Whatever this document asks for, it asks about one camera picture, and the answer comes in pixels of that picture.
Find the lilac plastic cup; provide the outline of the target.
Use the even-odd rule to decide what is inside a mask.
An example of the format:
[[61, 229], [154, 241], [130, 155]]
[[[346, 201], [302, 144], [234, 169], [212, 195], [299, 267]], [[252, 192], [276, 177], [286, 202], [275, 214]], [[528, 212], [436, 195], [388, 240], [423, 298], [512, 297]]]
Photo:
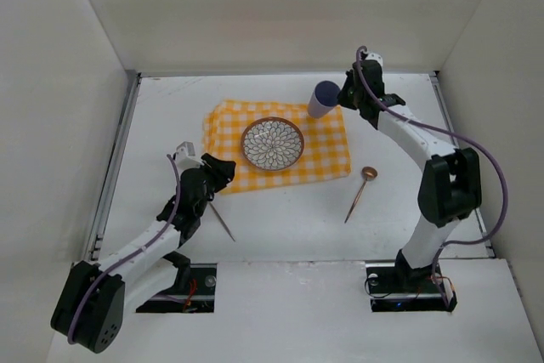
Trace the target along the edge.
[[307, 105], [307, 112], [311, 118], [319, 119], [328, 114], [337, 106], [337, 97], [340, 87], [331, 81], [319, 82], [315, 87]]

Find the floral patterned ceramic plate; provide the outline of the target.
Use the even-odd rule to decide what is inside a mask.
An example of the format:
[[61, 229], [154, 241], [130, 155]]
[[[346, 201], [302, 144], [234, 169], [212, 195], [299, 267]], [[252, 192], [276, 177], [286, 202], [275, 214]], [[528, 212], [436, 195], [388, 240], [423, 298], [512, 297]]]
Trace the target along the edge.
[[302, 157], [304, 146], [300, 129], [277, 116], [252, 122], [241, 136], [242, 155], [251, 165], [266, 172], [292, 167]]

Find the yellow white checkered napkin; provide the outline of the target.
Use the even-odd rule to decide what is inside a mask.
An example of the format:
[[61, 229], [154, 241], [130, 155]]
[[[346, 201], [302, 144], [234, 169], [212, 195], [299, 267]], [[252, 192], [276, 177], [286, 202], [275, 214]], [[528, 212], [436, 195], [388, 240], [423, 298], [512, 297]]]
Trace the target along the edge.
[[[294, 123], [304, 137], [302, 157], [278, 172], [257, 169], [243, 157], [241, 148], [245, 129], [271, 116]], [[225, 194], [328, 181], [351, 172], [348, 137], [339, 107], [321, 119], [313, 119], [305, 104], [226, 99], [204, 116], [202, 147], [218, 159], [236, 162], [234, 181]]]

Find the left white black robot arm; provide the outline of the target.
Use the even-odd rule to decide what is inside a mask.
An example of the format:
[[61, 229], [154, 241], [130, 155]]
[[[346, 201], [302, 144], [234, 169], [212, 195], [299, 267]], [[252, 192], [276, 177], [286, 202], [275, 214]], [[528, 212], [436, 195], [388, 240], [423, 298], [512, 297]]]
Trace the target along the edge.
[[175, 191], [150, 226], [107, 258], [73, 265], [50, 320], [70, 344], [99, 354], [127, 313], [159, 292], [189, 286], [190, 260], [178, 250], [197, 232], [207, 205], [235, 178], [236, 164], [209, 154], [168, 156]]

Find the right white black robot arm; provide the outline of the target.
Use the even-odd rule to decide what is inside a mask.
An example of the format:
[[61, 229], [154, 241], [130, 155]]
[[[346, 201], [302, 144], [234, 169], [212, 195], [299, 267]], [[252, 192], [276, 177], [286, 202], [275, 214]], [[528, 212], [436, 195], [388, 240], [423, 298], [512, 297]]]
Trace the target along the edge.
[[337, 97], [393, 140], [422, 171], [417, 193], [421, 217], [394, 262], [398, 280], [408, 285], [431, 275], [433, 260], [451, 232], [482, 201], [479, 156], [438, 139], [438, 129], [419, 122], [397, 94], [386, 94], [382, 65], [354, 62]]

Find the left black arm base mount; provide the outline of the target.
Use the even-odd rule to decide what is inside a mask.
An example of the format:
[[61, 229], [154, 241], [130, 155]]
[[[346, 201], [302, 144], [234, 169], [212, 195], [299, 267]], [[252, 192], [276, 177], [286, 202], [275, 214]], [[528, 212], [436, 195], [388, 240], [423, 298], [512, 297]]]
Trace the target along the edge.
[[136, 314], [208, 314], [214, 311], [218, 266], [193, 264], [178, 252], [162, 258], [176, 269], [176, 277], [150, 300], [136, 310]]

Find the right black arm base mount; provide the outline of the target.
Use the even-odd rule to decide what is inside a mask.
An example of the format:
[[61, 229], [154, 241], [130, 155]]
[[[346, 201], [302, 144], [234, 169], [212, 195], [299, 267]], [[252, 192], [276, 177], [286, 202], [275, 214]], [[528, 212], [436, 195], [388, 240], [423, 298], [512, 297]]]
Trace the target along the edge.
[[394, 262], [366, 263], [365, 272], [364, 288], [372, 312], [450, 313], [457, 306], [456, 289], [439, 268], [435, 276], [424, 272], [422, 277], [406, 283], [397, 275]]

